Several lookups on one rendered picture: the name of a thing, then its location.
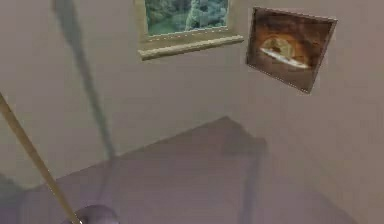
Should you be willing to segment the tan floor lamp pole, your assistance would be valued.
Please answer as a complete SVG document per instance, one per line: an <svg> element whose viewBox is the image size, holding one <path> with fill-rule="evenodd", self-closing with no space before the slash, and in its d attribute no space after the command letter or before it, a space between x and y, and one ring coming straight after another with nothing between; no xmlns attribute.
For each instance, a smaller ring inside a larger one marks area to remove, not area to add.
<svg viewBox="0 0 384 224"><path fill-rule="evenodd" d="M46 181L47 186L49 187L52 194L57 199L58 203L61 205L63 210L65 211L68 219L72 224L83 224L80 219L77 217L73 209L70 207L68 201L66 200L63 192L57 185L57 182L49 172L49 169L45 165L44 161L38 154L36 148L34 147L33 143L29 139L28 135L26 134L25 130L21 126L20 122L16 118L14 112L11 110L10 106L8 105L6 99L0 92L0 112L2 113L5 121L9 125L9 127L12 129L13 133L19 140L20 144L23 146L25 152L28 154L36 168L38 169L41 176Z"/></svg>

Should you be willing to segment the beige framed window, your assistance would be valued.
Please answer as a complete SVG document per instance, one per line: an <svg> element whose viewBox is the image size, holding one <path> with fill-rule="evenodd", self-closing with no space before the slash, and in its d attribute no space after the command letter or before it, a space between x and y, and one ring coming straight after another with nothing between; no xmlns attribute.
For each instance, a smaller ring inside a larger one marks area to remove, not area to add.
<svg viewBox="0 0 384 224"><path fill-rule="evenodd" d="M133 0L142 60L184 54L244 37L236 28L239 0Z"/></svg>

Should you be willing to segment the brown framed wall picture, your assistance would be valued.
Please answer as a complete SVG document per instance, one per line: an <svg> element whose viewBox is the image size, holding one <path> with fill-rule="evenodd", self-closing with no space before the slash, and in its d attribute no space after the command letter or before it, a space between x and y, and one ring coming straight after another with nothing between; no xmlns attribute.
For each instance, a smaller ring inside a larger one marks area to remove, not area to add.
<svg viewBox="0 0 384 224"><path fill-rule="evenodd" d="M254 7L245 62L309 94L338 20Z"/></svg>

